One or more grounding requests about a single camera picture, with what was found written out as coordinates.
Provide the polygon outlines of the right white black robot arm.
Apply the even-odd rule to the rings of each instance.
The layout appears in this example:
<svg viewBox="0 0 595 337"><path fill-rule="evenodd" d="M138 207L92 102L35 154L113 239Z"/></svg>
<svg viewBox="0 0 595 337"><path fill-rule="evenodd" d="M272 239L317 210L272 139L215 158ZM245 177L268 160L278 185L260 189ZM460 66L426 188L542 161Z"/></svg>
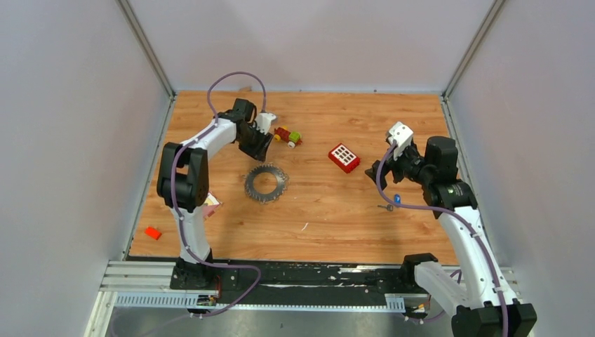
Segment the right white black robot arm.
<svg viewBox="0 0 595 337"><path fill-rule="evenodd" d="M412 138L387 137L389 148L366 171L385 197L386 176L422 186L426 202L453 245L464 284L460 285L430 253L403 259L402 287L410 293L424 289L450 316L454 336L529 336L537 322L530 303L522 303L502 274L486 240L481 215L470 186L459 178L455 140L432 136L420 154Z"/></svg>

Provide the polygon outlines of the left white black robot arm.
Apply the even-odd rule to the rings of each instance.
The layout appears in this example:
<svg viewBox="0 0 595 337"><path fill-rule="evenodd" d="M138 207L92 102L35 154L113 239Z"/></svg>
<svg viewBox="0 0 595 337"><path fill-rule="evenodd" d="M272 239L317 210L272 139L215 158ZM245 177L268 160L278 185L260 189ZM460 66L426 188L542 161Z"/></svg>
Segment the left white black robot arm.
<svg viewBox="0 0 595 337"><path fill-rule="evenodd" d="M207 127L195 136L164 145L156 191L170 208L180 238L171 288L206 290L215 281L216 265L203 215L209 193L209 161L233 143L252 159L264 161L274 137L270 130L276 118L275 114L258 112L252 102L238 98L232 109L216 112Z"/></svg>

